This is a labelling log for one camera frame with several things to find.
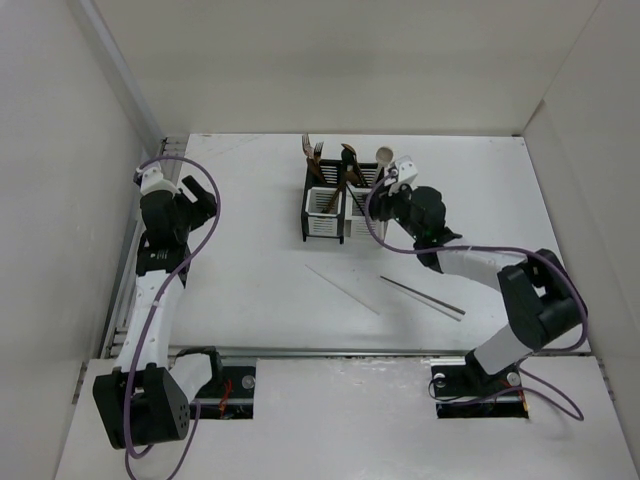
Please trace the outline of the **black spoon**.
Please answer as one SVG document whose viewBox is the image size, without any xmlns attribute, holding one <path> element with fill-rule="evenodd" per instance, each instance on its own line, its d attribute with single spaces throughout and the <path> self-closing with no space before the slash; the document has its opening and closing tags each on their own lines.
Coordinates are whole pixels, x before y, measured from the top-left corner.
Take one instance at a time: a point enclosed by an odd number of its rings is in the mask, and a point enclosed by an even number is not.
<svg viewBox="0 0 640 480">
<path fill-rule="evenodd" d="M 345 173 L 352 170 L 352 161 L 353 152 L 347 148 L 343 148 L 341 151 L 341 164 Z"/>
</svg>

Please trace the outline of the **silver fork green handle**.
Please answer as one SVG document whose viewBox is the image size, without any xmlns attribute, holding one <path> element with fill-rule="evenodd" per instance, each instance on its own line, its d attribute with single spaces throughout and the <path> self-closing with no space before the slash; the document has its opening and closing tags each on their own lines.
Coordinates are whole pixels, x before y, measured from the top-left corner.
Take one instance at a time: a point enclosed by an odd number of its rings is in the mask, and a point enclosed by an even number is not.
<svg viewBox="0 0 640 480">
<path fill-rule="evenodd" d="M 320 161 L 322 159 L 323 147 L 324 147 L 324 142 L 321 141 L 321 142 L 316 143 L 314 148 L 313 148 L 312 158 L 313 158 L 314 163 L 316 165 L 319 165 Z"/>
</svg>

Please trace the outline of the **copper fork long handle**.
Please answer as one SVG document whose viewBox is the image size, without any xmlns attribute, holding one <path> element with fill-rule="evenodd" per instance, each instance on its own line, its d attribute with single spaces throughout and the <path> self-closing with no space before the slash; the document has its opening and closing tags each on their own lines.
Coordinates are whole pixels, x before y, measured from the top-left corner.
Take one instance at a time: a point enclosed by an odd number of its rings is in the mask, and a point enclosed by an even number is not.
<svg viewBox="0 0 640 480">
<path fill-rule="evenodd" d="M 301 144 L 302 144 L 302 151 L 306 156 L 307 163 L 309 165 L 314 165 L 315 164 L 315 158 L 314 158 L 315 150 L 314 150 L 314 147 L 311 145 L 308 133 L 304 133 L 301 136 Z"/>
</svg>

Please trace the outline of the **black chopstick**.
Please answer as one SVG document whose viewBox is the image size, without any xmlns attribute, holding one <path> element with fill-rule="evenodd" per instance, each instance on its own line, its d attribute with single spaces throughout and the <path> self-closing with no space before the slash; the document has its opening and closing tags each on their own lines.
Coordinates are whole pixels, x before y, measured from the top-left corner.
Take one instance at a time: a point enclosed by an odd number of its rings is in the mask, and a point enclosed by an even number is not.
<svg viewBox="0 0 640 480">
<path fill-rule="evenodd" d="M 411 287 L 409 287 L 407 285 L 401 284 L 401 283 L 399 283 L 399 282 L 397 282 L 395 280 L 392 280 L 392 279 L 390 279 L 388 277 L 385 277 L 385 276 L 381 275 L 379 278 L 381 280 L 393 285 L 394 287 L 397 287 L 397 288 L 402 289 L 402 290 L 404 290 L 406 292 L 409 292 L 409 293 L 411 293 L 413 295 L 416 295 L 417 297 L 420 297 L 420 298 L 422 298 L 424 300 L 432 302 L 432 303 L 434 303 L 434 304 L 436 304 L 436 305 L 438 305 L 440 307 L 449 309 L 449 310 L 455 312 L 458 315 L 462 315 L 462 316 L 466 315 L 466 311 L 461 309 L 461 308 L 459 308 L 459 307 L 457 307 L 457 306 L 454 306 L 452 304 L 444 302 L 444 301 L 442 301 L 440 299 L 437 299 L 437 298 L 435 298 L 433 296 L 427 295 L 427 294 L 425 294 L 423 292 L 420 292 L 420 291 L 418 291 L 418 290 L 416 290 L 414 288 L 411 288 Z"/>
<path fill-rule="evenodd" d="M 364 216 L 365 201 L 369 193 L 367 189 L 348 187 L 348 196 L 352 205 L 353 216 Z"/>
</svg>

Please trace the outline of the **dark brown fork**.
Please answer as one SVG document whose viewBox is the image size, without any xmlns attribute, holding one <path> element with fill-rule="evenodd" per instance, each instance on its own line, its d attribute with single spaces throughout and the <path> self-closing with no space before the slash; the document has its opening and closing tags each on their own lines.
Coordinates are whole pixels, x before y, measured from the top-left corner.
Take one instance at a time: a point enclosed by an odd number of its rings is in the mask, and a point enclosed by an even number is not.
<svg viewBox="0 0 640 480">
<path fill-rule="evenodd" d="M 324 183 L 325 179 L 324 179 L 322 170 L 319 167 L 319 165 L 315 162 L 315 159 L 313 157 L 307 157 L 306 158 L 306 163 L 307 163 L 307 168 L 308 168 L 309 172 L 313 175 L 313 177 L 318 182 Z"/>
</svg>

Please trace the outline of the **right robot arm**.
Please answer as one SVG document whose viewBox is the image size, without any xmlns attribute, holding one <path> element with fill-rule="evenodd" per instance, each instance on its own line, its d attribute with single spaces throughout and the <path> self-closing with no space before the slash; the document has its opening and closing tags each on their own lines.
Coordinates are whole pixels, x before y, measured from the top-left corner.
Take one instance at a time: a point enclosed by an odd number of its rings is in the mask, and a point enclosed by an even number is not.
<svg viewBox="0 0 640 480">
<path fill-rule="evenodd" d="M 588 310 L 558 257 L 548 249 L 471 245 L 446 224 L 439 191 L 396 186 L 384 178 L 365 200 L 365 220 L 395 221 L 414 244 L 408 253 L 425 267 L 480 283 L 502 297 L 507 323 L 465 356 L 463 381 L 477 394 L 502 374 L 575 327 Z"/>
</svg>

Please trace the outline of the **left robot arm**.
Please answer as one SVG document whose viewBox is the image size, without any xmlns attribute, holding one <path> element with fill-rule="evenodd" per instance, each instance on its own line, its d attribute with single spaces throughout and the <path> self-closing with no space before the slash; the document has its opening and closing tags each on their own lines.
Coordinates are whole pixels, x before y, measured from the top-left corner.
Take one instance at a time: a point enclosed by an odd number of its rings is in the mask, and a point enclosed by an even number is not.
<svg viewBox="0 0 640 480">
<path fill-rule="evenodd" d="M 149 173 L 139 182 L 144 231 L 137 249 L 134 306 L 111 373 L 93 384 L 93 398 L 115 449 L 184 439 L 196 395 L 213 396 L 224 382 L 212 347 L 169 360 L 172 324 L 192 258 L 188 238 L 215 219 L 217 199 L 192 176 L 184 177 L 181 187 Z"/>
</svg>

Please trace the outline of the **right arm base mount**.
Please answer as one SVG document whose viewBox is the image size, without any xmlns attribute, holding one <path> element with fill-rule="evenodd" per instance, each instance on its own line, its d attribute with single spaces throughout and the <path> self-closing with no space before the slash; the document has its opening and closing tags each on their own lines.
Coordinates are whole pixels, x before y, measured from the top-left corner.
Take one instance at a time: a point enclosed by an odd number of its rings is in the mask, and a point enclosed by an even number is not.
<svg viewBox="0 0 640 480">
<path fill-rule="evenodd" d="M 529 418 L 515 365 L 487 376 L 479 367 L 447 361 L 432 364 L 431 375 L 438 419 Z"/>
</svg>

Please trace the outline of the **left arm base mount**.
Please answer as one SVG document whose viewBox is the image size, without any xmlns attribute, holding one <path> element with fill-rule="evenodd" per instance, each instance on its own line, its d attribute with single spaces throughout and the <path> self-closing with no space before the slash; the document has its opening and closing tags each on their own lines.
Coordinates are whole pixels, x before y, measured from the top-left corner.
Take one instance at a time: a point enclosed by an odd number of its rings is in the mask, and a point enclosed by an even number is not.
<svg viewBox="0 0 640 480">
<path fill-rule="evenodd" d="M 250 420 L 254 414 L 256 364 L 226 363 L 215 347 L 194 347 L 177 353 L 170 373 L 191 404 L 200 404 L 204 420 Z"/>
</svg>

